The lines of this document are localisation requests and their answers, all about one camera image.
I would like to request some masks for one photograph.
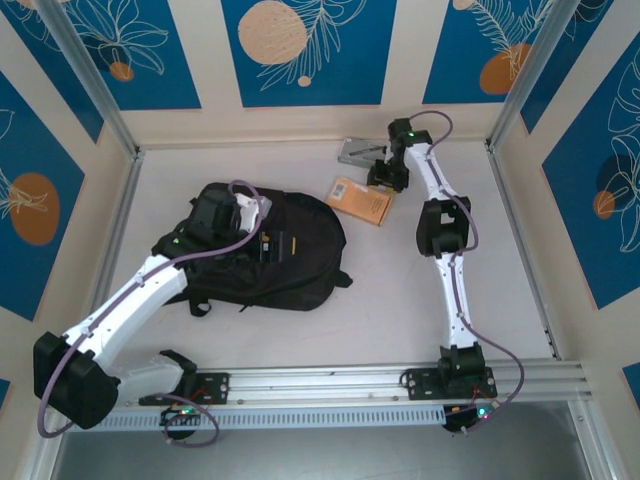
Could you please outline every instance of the blue poster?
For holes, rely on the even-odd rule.
[[[543,164],[598,308],[640,286],[640,35]]]
[[[0,74],[0,307],[34,319],[83,180]]]
[[[423,103],[502,102],[553,0],[450,0]]]
[[[34,25],[44,28],[25,6],[30,1],[2,1],[33,13],[16,28],[23,38],[34,37]],[[167,0],[67,0],[62,6],[120,109],[200,108]],[[56,56],[48,32],[38,40],[43,56]],[[55,75],[55,68],[45,71]]]
[[[98,141],[104,120],[30,1],[0,0],[0,10],[49,77],[87,134]]]
[[[8,393],[9,382],[0,378],[0,412],[2,412],[2,405],[4,404],[4,399],[7,398]]]
[[[582,0],[565,28],[549,61],[527,97],[520,114],[531,133],[582,50],[596,31],[613,0]]]
[[[640,408],[640,363],[629,365],[622,369],[624,376],[627,379],[631,394]]]
[[[396,0],[222,0],[244,107],[379,105]]]

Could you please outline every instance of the white table surface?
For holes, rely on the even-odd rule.
[[[188,201],[210,182],[247,180],[259,187],[324,199],[335,178],[366,180],[366,170],[336,161],[339,142],[151,150],[146,153],[122,242],[112,292],[127,281],[158,238],[188,216]],[[471,319],[484,335],[521,358],[548,358],[531,290],[481,142],[450,141],[437,151],[447,179],[472,202],[480,247],[465,256]],[[415,230],[423,191],[397,195],[382,227],[339,213],[347,236],[342,269],[354,279],[311,312],[213,302],[204,318],[186,303],[163,307],[127,344],[123,358],[172,348],[203,368],[397,364],[434,361],[446,331],[444,299],[433,263]],[[489,346],[487,359],[505,356]]]

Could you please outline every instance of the backpack strap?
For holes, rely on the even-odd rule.
[[[204,317],[211,311],[211,304],[207,297],[185,292],[175,295],[173,298],[169,299],[165,305],[172,305],[174,303],[184,302],[185,300],[189,301],[189,311],[194,317]]]

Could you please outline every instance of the orange circle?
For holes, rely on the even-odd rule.
[[[308,87],[309,85],[311,85],[311,78],[303,75],[298,79],[298,85],[300,85],[301,87]]]
[[[133,68],[122,62],[113,62],[109,65],[109,72],[113,78],[121,82],[130,82],[134,77]]]
[[[593,200],[593,210],[603,220],[613,215],[616,210],[616,199],[613,197],[613,193],[606,190],[598,192]]]
[[[46,195],[44,199],[38,199],[43,195]],[[47,177],[40,173],[20,175],[9,189],[9,199],[17,202],[10,214],[20,238],[35,246],[53,240],[60,220],[60,199],[56,187]],[[29,199],[37,203],[38,208],[30,206]]]
[[[500,52],[489,60],[480,74],[480,88],[487,95],[504,95],[509,93],[517,75],[511,78],[513,72],[511,68],[512,58],[515,59],[516,73],[529,55],[531,45],[519,44],[511,47],[506,52]]]
[[[290,62],[308,41],[302,18],[276,0],[263,0],[251,7],[240,19],[238,38],[249,58],[263,65]]]

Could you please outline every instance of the orange book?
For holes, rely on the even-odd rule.
[[[382,225],[393,195],[339,177],[327,197],[329,206],[374,225]]]

